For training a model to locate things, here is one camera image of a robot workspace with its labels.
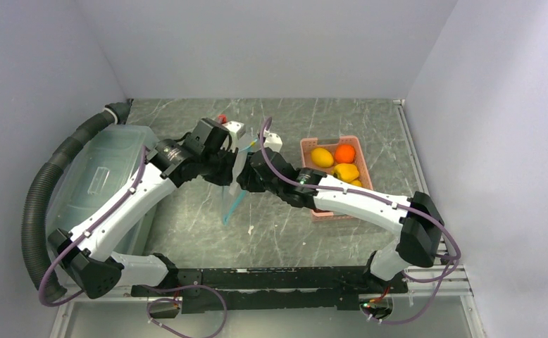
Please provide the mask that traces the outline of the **yellow bell pepper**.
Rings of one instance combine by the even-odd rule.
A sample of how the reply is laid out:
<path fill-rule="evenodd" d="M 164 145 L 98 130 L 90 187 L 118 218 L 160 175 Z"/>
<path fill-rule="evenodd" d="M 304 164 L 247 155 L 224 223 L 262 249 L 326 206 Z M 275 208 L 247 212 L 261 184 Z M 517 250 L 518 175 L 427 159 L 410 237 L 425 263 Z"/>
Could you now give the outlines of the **yellow bell pepper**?
<path fill-rule="evenodd" d="M 340 163 L 332 169 L 332 175 L 338 180 L 351 183 L 360 178 L 360 172 L 353 163 Z"/>

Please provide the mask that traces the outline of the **orange fruit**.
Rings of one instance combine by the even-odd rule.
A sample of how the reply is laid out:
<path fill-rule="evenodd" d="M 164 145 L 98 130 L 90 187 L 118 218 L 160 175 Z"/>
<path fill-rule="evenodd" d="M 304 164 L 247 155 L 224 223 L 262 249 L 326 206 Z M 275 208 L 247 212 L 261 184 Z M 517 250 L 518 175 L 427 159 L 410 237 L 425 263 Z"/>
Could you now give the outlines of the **orange fruit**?
<path fill-rule="evenodd" d="M 334 160 L 336 163 L 353 163 L 356 158 L 356 149 L 351 144 L 340 144 L 334 152 Z"/>

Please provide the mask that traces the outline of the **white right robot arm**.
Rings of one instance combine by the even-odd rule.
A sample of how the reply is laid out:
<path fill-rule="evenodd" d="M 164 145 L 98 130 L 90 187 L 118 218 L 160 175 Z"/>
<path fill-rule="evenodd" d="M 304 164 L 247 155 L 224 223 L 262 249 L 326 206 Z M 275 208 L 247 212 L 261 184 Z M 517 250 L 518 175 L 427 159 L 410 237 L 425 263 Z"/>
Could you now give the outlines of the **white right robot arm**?
<path fill-rule="evenodd" d="M 370 255 L 363 282 L 381 292 L 401 271 L 434 265 L 442 219 L 431 198 L 387 195 L 343 182 L 312 168 L 294 168 L 278 152 L 266 149 L 248 155 L 236 182 L 248 192 L 270 192 L 296 208 L 331 211 L 372 223 L 395 236 Z"/>

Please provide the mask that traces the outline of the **yellow mango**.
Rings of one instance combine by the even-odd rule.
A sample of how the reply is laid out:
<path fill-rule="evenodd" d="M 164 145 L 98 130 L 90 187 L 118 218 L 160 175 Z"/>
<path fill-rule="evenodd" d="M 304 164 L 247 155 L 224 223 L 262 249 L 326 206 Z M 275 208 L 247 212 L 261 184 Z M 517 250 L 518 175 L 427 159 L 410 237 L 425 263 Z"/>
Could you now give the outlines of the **yellow mango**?
<path fill-rule="evenodd" d="M 322 147 L 314 148 L 310 153 L 311 161 L 319 168 L 331 168 L 335 164 L 333 155 Z"/>

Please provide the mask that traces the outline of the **clear zip top bag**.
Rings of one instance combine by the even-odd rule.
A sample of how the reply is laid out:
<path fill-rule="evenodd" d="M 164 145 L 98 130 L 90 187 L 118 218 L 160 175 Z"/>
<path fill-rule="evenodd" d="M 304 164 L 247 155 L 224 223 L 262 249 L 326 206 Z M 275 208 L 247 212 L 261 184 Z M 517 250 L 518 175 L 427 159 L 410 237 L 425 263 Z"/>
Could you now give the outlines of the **clear zip top bag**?
<path fill-rule="evenodd" d="M 255 145 L 256 138 L 251 135 L 244 135 L 240 137 L 237 145 L 237 157 L 232 167 L 232 183 L 225 186 L 221 190 L 221 207 L 220 213 L 222 216 L 222 223 L 226 226 L 234 213 L 235 209 L 239 206 L 243 199 L 245 192 L 241 189 L 237 182 L 237 177 L 242 172 L 244 164 L 247 159 L 247 155 L 252 147 Z"/>

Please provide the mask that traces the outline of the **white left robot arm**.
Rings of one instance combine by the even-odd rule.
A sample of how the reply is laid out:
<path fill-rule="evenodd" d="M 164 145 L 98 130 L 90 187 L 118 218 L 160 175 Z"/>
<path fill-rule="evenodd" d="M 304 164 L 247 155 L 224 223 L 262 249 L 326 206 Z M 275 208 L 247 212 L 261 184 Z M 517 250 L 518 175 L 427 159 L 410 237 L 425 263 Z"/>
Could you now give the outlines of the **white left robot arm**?
<path fill-rule="evenodd" d="M 178 269 L 159 253 L 133 256 L 116 252 L 121 239 L 158 202 L 196 177 L 219 186 L 233 181 L 232 169 L 245 126 L 202 118 L 182 139 L 163 139 L 142 151 L 130 182 L 99 210 L 69 231 L 49 236 L 60 265 L 90 299 L 116 287 L 150 286 L 157 294 L 172 294 Z"/>

